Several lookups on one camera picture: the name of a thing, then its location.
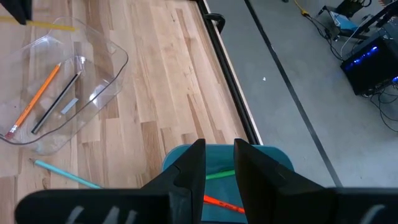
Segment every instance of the pencil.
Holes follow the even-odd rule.
[[[18,21],[16,21],[11,16],[0,16],[0,22],[10,22],[10,23],[15,23],[15,24],[18,23]],[[76,28],[71,27],[71,26],[57,25],[57,24],[52,24],[49,22],[26,21],[26,25],[37,26],[37,27],[42,27],[42,28],[47,28],[47,29],[66,30],[66,31],[75,31],[76,30]]]
[[[48,85],[50,82],[54,79],[54,76],[57,74],[57,72],[60,70],[61,63],[55,66],[55,68],[52,70],[50,75],[47,77],[47,79],[44,81],[43,85],[40,87],[40,89],[37,91],[36,95],[33,97],[33,99],[30,101],[30,103],[26,106],[25,110],[22,112],[21,115],[19,115],[19,118],[11,128],[11,130],[6,134],[6,139],[12,139],[14,137],[15,132],[17,129],[22,125],[22,123],[25,121],[27,115],[32,111],[33,106],[36,104],[37,100],[42,96],[43,92],[45,89],[47,89]]]
[[[206,180],[229,177],[229,176],[232,176],[232,175],[235,175],[235,170],[228,170],[228,171],[218,172],[218,173],[215,173],[215,174],[209,174],[209,175],[206,176]]]
[[[90,181],[82,179],[82,178],[80,178],[80,177],[78,177],[76,175],[70,174],[67,171],[61,170],[61,169],[59,169],[59,168],[57,168],[57,167],[55,167],[53,165],[45,163],[44,161],[41,161],[41,160],[38,160],[38,159],[29,159],[29,160],[31,160],[35,165],[37,165],[39,167],[43,167],[44,169],[48,169],[49,171],[52,171],[52,172],[54,172],[56,174],[59,174],[61,176],[64,176],[64,177],[69,178],[71,180],[74,180],[74,181],[78,182],[79,184],[83,184],[83,185],[85,185],[85,186],[87,186],[89,188],[102,189],[102,187],[100,187],[100,186],[98,186],[96,184],[93,184]]]
[[[212,204],[212,205],[217,205],[217,206],[220,206],[220,207],[223,207],[223,208],[227,208],[229,210],[244,214],[244,209],[243,208],[238,207],[236,205],[231,205],[230,203],[226,203],[226,202],[220,201],[218,199],[215,199],[213,197],[209,197],[207,195],[204,196],[203,201],[205,203],[209,203],[209,204]]]
[[[61,94],[58,95],[57,99],[54,101],[54,103],[52,103],[52,105],[50,106],[50,108],[45,112],[45,114],[43,115],[43,117],[39,120],[39,122],[36,124],[36,126],[33,128],[33,130],[31,131],[32,134],[36,134],[39,129],[43,126],[43,124],[45,123],[45,121],[47,120],[47,118],[49,118],[51,112],[55,109],[55,107],[58,105],[58,103],[62,100],[62,98],[67,94],[68,90],[70,89],[70,87],[74,84],[74,82],[76,81],[76,79],[80,76],[81,71],[79,71],[68,83],[67,87],[65,87]]]
[[[39,167],[43,167],[44,169],[48,169],[51,172],[54,172],[54,173],[56,173],[58,175],[61,175],[61,176],[64,176],[64,177],[66,177],[68,179],[74,180],[74,181],[78,182],[79,184],[83,184],[83,185],[85,185],[85,186],[87,186],[89,188],[92,188],[92,189],[103,189],[103,187],[101,187],[99,185],[96,185],[94,183],[91,183],[90,181],[87,181],[87,180],[82,179],[82,178],[80,178],[80,177],[78,177],[76,175],[68,173],[67,171],[61,170],[58,167],[50,165],[50,164],[48,164],[48,163],[46,163],[44,161],[41,161],[41,160],[38,160],[38,159],[31,159],[31,158],[29,160],[32,161],[35,165],[37,165]],[[244,213],[244,209],[239,207],[239,206],[231,205],[230,203],[226,203],[226,202],[220,201],[218,199],[215,199],[215,198],[207,196],[207,195],[204,196],[203,202],[204,203],[208,203],[210,205],[216,205],[216,206],[219,206],[219,207],[227,208],[227,209],[235,211],[235,212]]]

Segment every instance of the concrete floor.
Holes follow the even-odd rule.
[[[221,36],[264,144],[282,149],[299,174],[325,187],[398,185],[397,133],[383,124],[379,110],[368,98],[354,95],[329,45],[300,15],[292,0],[251,3],[313,130],[303,120],[292,89],[287,88],[244,0],[207,1],[211,12],[226,18]],[[341,2],[298,1],[312,16],[325,3],[337,6]],[[363,16],[381,9],[373,1],[353,21],[360,23]],[[326,13],[318,19],[329,22]],[[340,51],[345,41],[341,38],[333,44]],[[354,42],[347,44],[345,52]],[[386,105],[384,110],[398,117],[398,102]],[[398,124],[391,125],[398,129]],[[320,145],[315,144],[314,135]]]

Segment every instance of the yellow ruler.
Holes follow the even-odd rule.
[[[10,22],[10,23],[19,24],[13,17],[10,16],[0,16],[0,22]],[[26,21],[26,25],[37,26],[48,29],[67,30],[67,31],[76,30],[74,27],[71,26],[56,25],[49,22]]]

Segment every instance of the teal bin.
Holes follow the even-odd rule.
[[[171,150],[164,162],[163,170],[173,164],[191,145],[181,145]],[[254,146],[264,154],[267,154],[280,164],[294,171],[290,159],[280,149],[271,146]],[[233,145],[206,145],[206,174],[214,174],[221,171],[234,169],[234,146]],[[223,177],[220,179],[211,179],[206,181],[205,195],[217,198],[224,202],[243,207],[239,195],[238,185],[235,176]],[[247,223],[244,214],[217,207],[215,205],[203,205],[203,222],[230,222]]]

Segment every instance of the light blue pencil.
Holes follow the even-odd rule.
[[[87,181],[87,180],[84,180],[84,179],[82,179],[82,178],[80,178],[80,177],[78,177],[78,176],[75,176],[75,175],[73,175],[73,174],[70,174],[70,173],[68,173],[67,171],[61,170],[61,169],[59,169],[59,168],[57,168],[57,167],[55,167],[55,166],[52,166],[52,165],[50,165],[50,164],[47,164],[47,163],[45,163],[45,162],[43,162],[43,161],[41,161],[41,160],[38,160],[38,159],[30,159],[30,160],[31,160],[35,165],[38,165],[38,166],[40,166],[40,167],[43,167],[44,169],[48,169],[48,170],[51,171],[51,172],[54,172],[54,173],[56,173],[56,174],[59,174],[59,175],[64,176],[64,177],[66,177],[66,178],[69,178],[69,179],[71,179],[71,180],[74,180],[74,181],[76,181],[76,182],[78,182],[78,183],[80,183],[80,184],[83,184],[83,185],[87,186],[87,187],[90,187],[90,188],[92,188],[92,189],[102,189],[102,187],[100,187],[100,186],[98,186],[98,185],[96,185],[96,184],[93,184],[93,183],[91,183],[91,182],[89,182],[89,181]]]

